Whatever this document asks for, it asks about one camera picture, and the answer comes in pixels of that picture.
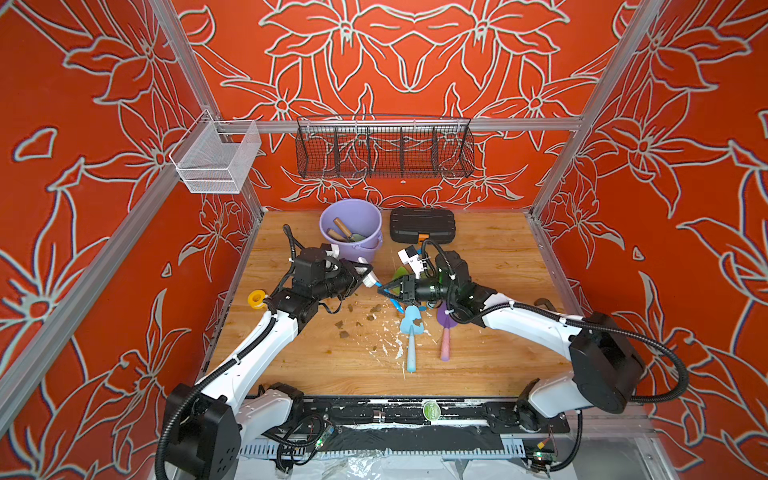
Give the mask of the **green trowel wooden handle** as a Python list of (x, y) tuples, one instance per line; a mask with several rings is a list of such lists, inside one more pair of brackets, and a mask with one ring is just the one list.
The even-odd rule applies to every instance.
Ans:
[(409, 270), (406, 267), (401, 266), (396, 269), (395, 273), (393, 274), (392, 280), (393, 281), (398, 280), (402, 277), (408, 276), (409, 274), (410, 274)]

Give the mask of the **light blue trowel front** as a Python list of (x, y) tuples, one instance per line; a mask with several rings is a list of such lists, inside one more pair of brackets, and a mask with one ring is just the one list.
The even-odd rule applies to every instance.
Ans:
[(421, 310), (415, 305), (409, 305), (404, 310), (400, 331), (408, 338), (406, 371), (414, 373), (417, 370), (416, 336), (424, 333), (425, 325)]

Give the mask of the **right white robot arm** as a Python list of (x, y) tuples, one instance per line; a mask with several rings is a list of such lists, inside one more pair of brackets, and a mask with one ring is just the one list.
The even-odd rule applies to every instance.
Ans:
[[(684, 362), (663, 343), (621, 329), (612, 317), (561, 314), (526, 304), (475, 282), (466, 261), (455, 251), (436, 250), (429, 258), (424, 241), (420, 249), (401, 252), (412, 273), (379, 287), (378, 292), (406, 306), (439, 303), (459, 325), (473, 324), (503, 331), (560, 355), (571, 369), (550, 379), (532, 380), (518, 396), (515, 414), (526, 431), (570, 410), (597, 408), (620, 414), (630, 403), (656, 404), (675, 400), (687, 392), (690, 377)], [(668, 391), (639, 395), (636, 389), (646, 364), (634, 348), (641, 342), (666, 357), (677, 377)]]

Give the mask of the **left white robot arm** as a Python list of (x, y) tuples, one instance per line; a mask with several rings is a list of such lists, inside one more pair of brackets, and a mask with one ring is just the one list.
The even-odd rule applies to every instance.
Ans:
[(262, 300), (258, 324), (212, 372), (168, 397), (154, 474), (170, 466), (191, 479), (227, 479), (241, 445), (288, 421), (294, 400), (280, 389), (248, 394), (267, 367), (330, 299), (344, 301), (375, 284), (368, 262), (341, 258), (331, 246), (292, 248), (289, 269)]

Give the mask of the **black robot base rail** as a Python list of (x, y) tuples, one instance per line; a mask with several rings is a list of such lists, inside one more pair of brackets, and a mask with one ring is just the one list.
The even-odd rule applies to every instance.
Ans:
[[(441, 418), (425, 419), (422, 405), (434, 399)], [(491, 454), (521, 457), (544, 444), (553, 453), (553, 442), (575, 431), (563, 414), (546, 421), (535, 432), (524, 430), (516, 416), (516, 400), (505, 397), (381, 397), (306, 396), (290, 409), (276, 428), (285, 434), (297, 430), (293, 441), (319, 438), (320, 420), (334, 426), (322, 453), (377, 452), (388, 454)]]

